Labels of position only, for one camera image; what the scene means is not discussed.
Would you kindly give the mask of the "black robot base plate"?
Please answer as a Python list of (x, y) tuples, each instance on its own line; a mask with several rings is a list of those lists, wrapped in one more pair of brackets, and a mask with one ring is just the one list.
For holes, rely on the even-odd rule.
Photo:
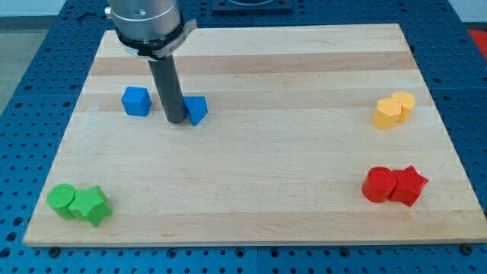
[(213, 12), (291, 11), (292, 0), (212, 0)]

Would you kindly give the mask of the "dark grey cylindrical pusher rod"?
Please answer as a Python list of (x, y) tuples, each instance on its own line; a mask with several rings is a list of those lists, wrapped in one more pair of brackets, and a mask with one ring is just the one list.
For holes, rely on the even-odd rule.
[(186, 119), (186, 107), (173, 57), (167, 56), (157, 61), (149, 61), (149, 67), (167, 121), (183, 122)]

